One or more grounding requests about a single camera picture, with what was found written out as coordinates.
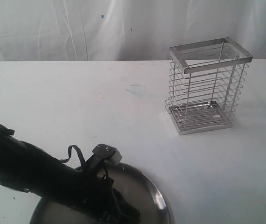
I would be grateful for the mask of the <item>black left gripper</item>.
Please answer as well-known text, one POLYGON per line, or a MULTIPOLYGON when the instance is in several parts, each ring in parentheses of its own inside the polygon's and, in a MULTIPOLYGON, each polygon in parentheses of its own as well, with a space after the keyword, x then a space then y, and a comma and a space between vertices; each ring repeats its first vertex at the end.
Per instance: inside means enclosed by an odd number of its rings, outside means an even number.
POLYGON ((108 224, 138 224, 140 212, 113 188, 107 170, 60 172, 60 204, 108 224))

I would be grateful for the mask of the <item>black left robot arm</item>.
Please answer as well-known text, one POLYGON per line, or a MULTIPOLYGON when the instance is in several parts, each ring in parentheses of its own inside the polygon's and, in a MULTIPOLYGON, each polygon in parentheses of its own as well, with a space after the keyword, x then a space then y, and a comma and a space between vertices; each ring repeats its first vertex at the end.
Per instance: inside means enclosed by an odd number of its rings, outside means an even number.
POLYGON ((98 144, 85 159, 76 145, 80 167, 67 166, 68 159, 57 159, 41 148, 14 137, 14 130, 0 124, 0 185, 34 193, 84 213, 101 224, 137 224, 140 212, 113 186, 108 165, 122 159, 115 147, 98 144))

